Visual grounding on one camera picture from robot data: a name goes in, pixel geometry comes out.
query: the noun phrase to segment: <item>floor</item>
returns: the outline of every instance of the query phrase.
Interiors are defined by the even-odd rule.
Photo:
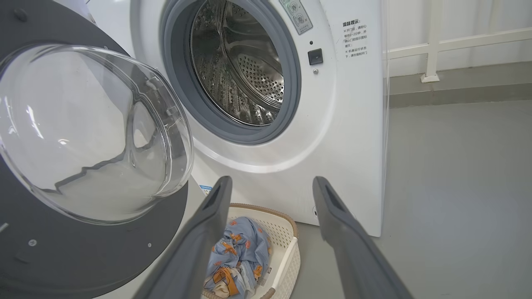
[[[390,111],[384,228],[415,298],[532,298],[532,101]],[[333,249],[300,227],[292,299],[343,298]]]

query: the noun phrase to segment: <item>laundry basket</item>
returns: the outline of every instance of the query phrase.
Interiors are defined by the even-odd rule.
[[[301,264],[296,223],[288,215],[275,210],[248,204],[231,204],[228,222],[242,216],[253,219],[268,232],[272,247],[268,269],[271,269],[270,273],[264,275],[263,285],[259,281],[252,298],[290,298]],[[206,289],[202,294],[209,299],[222,299]]]

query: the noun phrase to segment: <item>transparent glass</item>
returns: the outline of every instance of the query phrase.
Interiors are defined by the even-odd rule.
[[[143,215],[193,164],[188,122],[162,75],[87,46],[38,45],[2,62],[0,153],[38,199],[97,224]]]

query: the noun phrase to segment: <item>white wall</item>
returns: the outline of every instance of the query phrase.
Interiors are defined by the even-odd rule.
[[[429,0],[389,1],[389,49],[428,41]],[[440,40],[488,33],[490,0],[443,0]],[[531,0],[502,0],[496,31],[532,27]],[[427,55],[390,60],[390,76],[424,73]],[[438,70],[532,61],[532,40],[440,52]]]

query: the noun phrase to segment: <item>clothes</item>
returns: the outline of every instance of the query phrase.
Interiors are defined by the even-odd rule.
[[[268,233],[247,217],[231,221],[222,239],[212,247],[205,288],[216,295],[245,299],[268,269],[271,255]]]

